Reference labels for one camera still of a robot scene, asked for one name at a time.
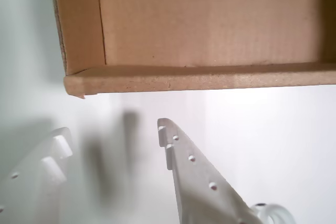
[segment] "cardboard edge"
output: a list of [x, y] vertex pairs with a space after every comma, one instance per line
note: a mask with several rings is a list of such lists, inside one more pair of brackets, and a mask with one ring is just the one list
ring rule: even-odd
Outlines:
[[106, 65], [100, 0], [53, 0], [66, 75]]
[[66, 76], [64, 84], [67, 93], [83, 98], [84, 95], [98, 93], [292, 87], [336, 83], [336, 68], [134, 76], [96, 74], [97, 72], [99, 70], [86, 70]]
[[61, 27], [61, 24], [60, 24], [60, 19], [59, 19], [59, 14], [58, 14], [57, 0], [52, 0], [52, 3], [54, 5], [54, 15], [55, 15], [55, 20], [56, 20], [59, 45], [60, 45], [61, 54], [62, 54], [63, 67], [64, 67], [64, 71], [66, 73], [67, 72], [67, 57], [66, 57], [66, 53], [65, 53], [65, 49], [64, 49], [62, 27]]

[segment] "brown cardboard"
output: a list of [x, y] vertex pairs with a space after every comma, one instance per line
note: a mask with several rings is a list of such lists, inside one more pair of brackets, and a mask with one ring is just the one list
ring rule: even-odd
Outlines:
[[331, 0], [56, 0], [56, 11], [79, 97], [336, 83]]

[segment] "white wall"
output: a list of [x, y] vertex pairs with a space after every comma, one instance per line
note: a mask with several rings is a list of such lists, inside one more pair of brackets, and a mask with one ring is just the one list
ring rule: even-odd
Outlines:
[[174, 120], [249, 205], [329, 223], [336, 86], [66, 95], [51, 0], [0, 0], [0, 180], [51, 130], [71, 129], [61, 223], [178, 223], [156, 120]]

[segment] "white background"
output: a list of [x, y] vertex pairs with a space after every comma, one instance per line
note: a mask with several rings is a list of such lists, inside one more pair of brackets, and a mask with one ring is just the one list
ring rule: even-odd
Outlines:
[[178, 223], [156, 121], [175, 121], [249, 204], [331, 223], [336, 86], [66, 94], [52, 0], [0, 0], [0, 180], [43, 136], [76, 144], [61, 223]]

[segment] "corrugated cardboard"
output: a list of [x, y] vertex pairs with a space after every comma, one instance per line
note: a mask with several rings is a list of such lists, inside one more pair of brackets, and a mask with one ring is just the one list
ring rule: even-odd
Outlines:
[[336, 0], [55, 0], [69, 94], [336, 83]]

